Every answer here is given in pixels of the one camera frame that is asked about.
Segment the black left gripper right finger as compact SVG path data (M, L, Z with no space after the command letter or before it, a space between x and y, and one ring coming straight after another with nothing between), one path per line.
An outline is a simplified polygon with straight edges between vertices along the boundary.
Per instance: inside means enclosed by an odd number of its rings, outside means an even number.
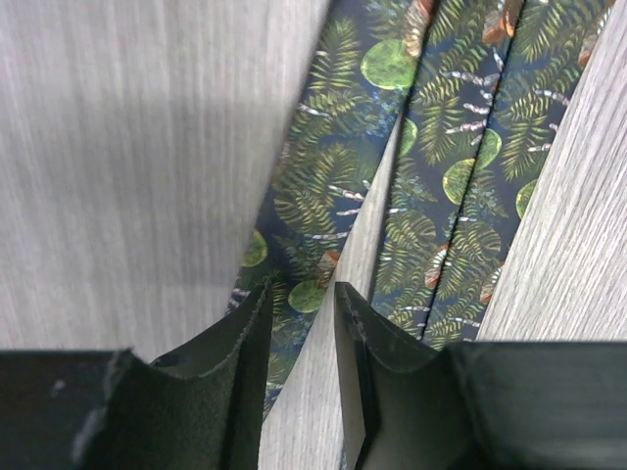
M335 285L334 332L350 469L467 469L470 422L450 356Z

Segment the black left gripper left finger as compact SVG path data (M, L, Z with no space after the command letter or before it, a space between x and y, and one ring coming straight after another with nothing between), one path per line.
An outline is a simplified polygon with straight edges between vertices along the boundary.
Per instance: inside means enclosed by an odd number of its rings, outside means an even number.
M131 351L114 353L104 402L72 443L77 468L257 468L271 323L266 281L151 364Z

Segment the dark floral patterned tie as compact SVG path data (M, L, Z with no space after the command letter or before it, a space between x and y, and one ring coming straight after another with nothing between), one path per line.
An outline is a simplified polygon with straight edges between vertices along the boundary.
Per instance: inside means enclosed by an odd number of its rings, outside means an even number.
M272 283L277 400L398 132L374 308L473 341L610 1L334 1L229 307Z

